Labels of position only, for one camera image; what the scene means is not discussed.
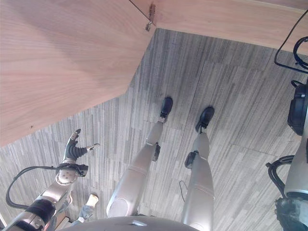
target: black cable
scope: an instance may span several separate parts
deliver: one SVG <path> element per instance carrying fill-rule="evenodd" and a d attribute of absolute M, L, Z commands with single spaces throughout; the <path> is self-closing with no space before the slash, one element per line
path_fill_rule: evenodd
<path fill-rule="evenodd" d="M 275 63 L 276 65 L 282 66 L 282 67 L 285 67 L 285 68 L 288 68 L 288 69 L 291 69 L 291 70 L 294 70 L 294 71 L 298 71 L 298 72 L 301 72 L 301 73 L 305 73 L 305 74 L 308 74 L 308 71 L 300 70 L 300 69 L 297 69 L 297 68 L 294 68 L 294 67 L 290 67 L 290 66 L 287 66 L 287 65 L 283 65 L 283 64 L 277 62 L 277 56 L 278 56 L 278 53 L 280 52 L 281 48 L 285 45 L 285 43 L 286 43 L 287 40 L 289 39 L 290 35 L 292 34 L 292 32 L 293 32 L 293 30 L 295 29 L 295 27 L 297 26 L 297 24 L 302 20 L 302 18 L 303 18 L 307 13 L 308 13 L 308 10 L 306 10 L 306 11 L 303 13 L 303 15 L 298 19 L 298 21 L 294 24 L 294 26 L 292 27 L 292 29 L 291 29 L 290 33 L 288 34 L 287 38 L 285 39 L 285 41 L 283 42 L 283 44 L 282 44 L 282 45 L 279 47 L 279 49 L 277 50 L 277 52 L 276 52 L 276 54 L 275 54 L 275 58 L 274 58 L 274 63 Z M 293 50 L 294 56 L 297 55 L 297 49 L 298 49 L 299 45 L 300 45 L 302 42 L 306 41 L 306 40 L 304 39 L 302 42 L 299 42 L 299 41 L 295 44 L 295 46 L 297 46 L 297 48 L 296 48 L 296 49 L 294 48 L 294 50 Z"/>
<path fill-rule="evenodd" d="M 14 203 L 11 198 L 10 198 L 10 190 L 11 190 L 11 187 L 13 186 L 13 184 L 15 183 L 15 181 L 17 181 L 17 179 L 22 176 L 24 173 L 28 172 L 28 171 L 31 171 L 33 169 L 37 169 L 37 168 L 41 168 L 41 169 L 47 169 L 47 170 L 60 170 L 60 169 L 68 169 L 68 167 L 65 167 L 65 166 L 62 166 L 62 167 L 49 167 L 49 166 L 31 166 L 31 167 L 26 167 L 24 168 L 23 170 L 21 170 L 14 178 L 13 178 L 13 181 L 11 182 L 10 186 L 8 187 L 8 190 L 6 191 L 6 195 L 5 195 L 5 200 L 6 200 L 6 203 L 10 206 L 10 207 L 13 207 L 13 208 L 20 208 L 20 209 L 26 209 L 28 208 L 29 206 L 28 205 L 20 205 L 20 204 L 17 204 L 17 203 Z M 73 168 L 74 170 L 76 170 L 79 174 L 81 174 L 79 172 L 79 169 L 78 168 Z"/>
<path fill-rule="evenodd" d="M 277 168 L 281 165 L 290 165 L 292 163 L 292 160 L 294 158 L 294 155 L 287 155 L 284 157 L 279 158 L 278 160 L 274 161 L 273 163 L 267 163 L 266 167 L 268 167 L 268 173 L 269 178 L 274 182 L 278 190 L 280 191 L 283 198 L 286 198 L 284 194 L 284 187 L 285 184 L 280 179 L 280 177 L 277 174 Z"/>
<path fill-rule="evenodd" d="M 308 70 L 308 63 L 304 62 L 297 54 L 297 50 L 303 42 L 308 42 L 308 36 L 303 37 L 296 42 L 294 49 L 293 49 L 293 55 L 294 55 L 295 60 L 297 61 L 296 64 L 299 64 L 302 68 Z"/>
<path fill-rule="evenodd" d="M 297 80 L 292 80 L 291 84 L 293 87 L 297 88 L 299 85 L 303 85 L 303 83 L 297 81 Z"/>
<path fill-rule="evenodd" d="M 184 196 L 183 196 L 183 190 L 182 190 L 181 182 L 184 183 L 186 190 L 187 190 L 187 185 L 185 184 L 184 181 L 182 181 L 182 180 L 179 181 L 179 186 L 180 186 L 180 190 L 181 190 L 181 196 L 182 196 L 183 202 L 185 202 L 185 199 L 184 199 Z"/>

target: robot leg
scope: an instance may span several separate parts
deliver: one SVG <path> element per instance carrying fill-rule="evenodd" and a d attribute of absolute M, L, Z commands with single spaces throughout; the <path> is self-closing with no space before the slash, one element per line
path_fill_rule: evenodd
<path fill-rule="evenodd" d="M 200 231 L 212 231 L 213 227 L 214 189 L 208 155 L 208 137 L 201 133 L 185 162 L 192 174 L 182 213 L 182 223 Z"/>
<path fill-rule="evenodd" d="M 156 161 L 159 155 L 158 140 L 163 131 L 163 124 L 172 108 L 172 99 L 165 98 L 160 120 L 146 139 L 146 143 L 128 167 L 118 183 L 108 205 L 108 217 L 123 217 L 137 215 L 137 208 L 147 183 L 147 175 L 151 161 Z"/>

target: humanoid robot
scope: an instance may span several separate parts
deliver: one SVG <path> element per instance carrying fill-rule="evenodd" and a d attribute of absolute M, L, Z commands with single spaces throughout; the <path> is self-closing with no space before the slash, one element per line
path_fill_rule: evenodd
<path fill-rule="evenodd" d="M 286 185 L 282 181 L 279 182 L 280 179 L 276 174 L 276 168 L 281 163 L 286 163 L 284 159 L 278 160 L 278 164 L 276 162 L 267 164 L 269 172 L 274 176 L 274 182 L 278 182 L 277 184 L 280 186 L 283 184 L 280 189 L 284 192 L 284 196 L 281 200 L 277 200 L 276 207 L 277 219 L 281 222 L 284 231 L 308 230 L 308 116 L 306 116 L 308 98 L 306 95 L 308 95 L 308 85 L 296 88 L 294 101 L 290 107 L 289 125 L 296 126 L 293 129 L 299 129 L 302 132 L 302 142 L 295 156 L 288 160 L 289 164 L 292 164 Z M 149 167 L 152 161 L 158 159 L 160 149 L 158 142 L 172 104 L 173 101 L 170 97 L 165 98 L 158 122 L 153 126 L 145 145 L 122 176 L 108 203 L 107 215 L 109 218 L 76 225 L 65 229 L 66 231 L 212 231 L 214 190 L 211 170 L 207 161 L 209 140 L 205 133 L 214 114 L 212 107 L 207 107 L 201 113 L 196 125 L 198 134 L 192 151 L 185 161 L 185 166 L 191 169 L 191 178 L 181 222 L 138 216 L 137 208 L 146 186 Z M 67 143 L 64 160 L 57 167 L 58 173 L 55 182 L 32 205 L 26 206 L 25 211 L 4 230 L 40 231 L 68 201 L 74 182 L 78 176 L 85 176 L 88 170 L 87 166 L 76 164 L 77 158 L 99 146 L 99 144 L 94 144 L 87 148 L 77 148 L 78 133 L 80 130 L 74 132 Z M 7 202 L 11 206 L 18 207 L 8 197 Z"/>

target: metal bracket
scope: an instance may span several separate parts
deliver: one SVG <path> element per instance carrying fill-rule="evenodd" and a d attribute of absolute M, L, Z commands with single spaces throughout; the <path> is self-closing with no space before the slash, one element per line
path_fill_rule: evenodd
<path fill-rule="evenodd" d="M 152 24 L 153 22 L 152 21 L 149 21 L 149 23 L 145 26 L 145 30 L 146 31 L 150 31 L 150 26 L 151 26 L 151 24 Z"/>
<path fill-rule="evenodd" d="M 86 176 L 87 172 L 88 172 L 88 168 L 89 166 L 87 165 L 77 165 L 77 164 L 68 164 L 68 163 L 63 163 L 60 164 L 58 167 L 62 168 L 62 169 L 70 169 L 70 170 L 75 170 L 78 174 L 79 177 L 84 177 Z"/>

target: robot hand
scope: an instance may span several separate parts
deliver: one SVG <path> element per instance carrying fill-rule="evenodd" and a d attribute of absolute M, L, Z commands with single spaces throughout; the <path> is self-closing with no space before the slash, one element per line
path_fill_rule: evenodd
<path fill-rule="evenodd" d="M 81 129 L 77 129 L 75 132 L 73 132 L 73 134 L 69 138 L 66 144 L 66 147 L 65 147 L 63 162 L 67 160 L 76 161 L 79 157 L 83 156 L 88 151 L 94 150 L 100 146 L 99 143 L 95 143 L 85 148 L 77 148 L 76 144 L 78 143 L 78 141 L 76 141 L 76 139 L 79 137 L 80 132 L 81 132 Z"/>

